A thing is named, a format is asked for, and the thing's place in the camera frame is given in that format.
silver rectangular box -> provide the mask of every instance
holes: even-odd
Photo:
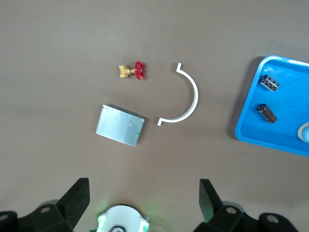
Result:
[[[103,105],[96,133],[130,146],[136,146],[145,119],[116,105]]]

white curved bracket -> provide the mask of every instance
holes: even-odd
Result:
[[[182,64],[178,63],[176,72],[184,75],[186,78],[189,79],[189,81],[191,82],[191,84],[193,85],[193,90],[194,90],[194,98],[193,98],[193,102],[192,105],[190,106],[190,108],[188,109],[187,112],[185,112],[183,115],[181,115],[180,117],[176,117],[176,118],[159,118],[158,121],[158,126],[161,126],[162,122],[180,122],[185,120],[187,117],[189,117],[193,111],[195,110],[196,106],[197,106],[197,101],[198,101],[198,90],[197,90],[197,85],[195,84],[194,80],[192,79],[192,77],[190,77],[189,74],[187,74],[186,72],[182,71],[181,68]]]

green light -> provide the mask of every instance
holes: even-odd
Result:
[[[145,221],[140,222],[139,232],[148,232],[148,228],[149,228],[149,223],[147,223]]]
[[[104,215],[98,217],[98,229],[97,232],[104,232],[108,218]]]

red handwheel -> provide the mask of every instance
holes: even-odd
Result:
[[[141,80],[145,76],[145,65],[141,61],[137,61],[134,67],[135,76],[137,79]]]

blue tray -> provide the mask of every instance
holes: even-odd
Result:
[[[269,75],[280,86],[271,92],[259,83]],[[256,110],[265,103],[277,121],[268,124]],[[309,122],[309,64],[269,56],[259,64],[236,129],[243,142],[292,152],[309,157],[309,143],[297,136],[299,127]]]

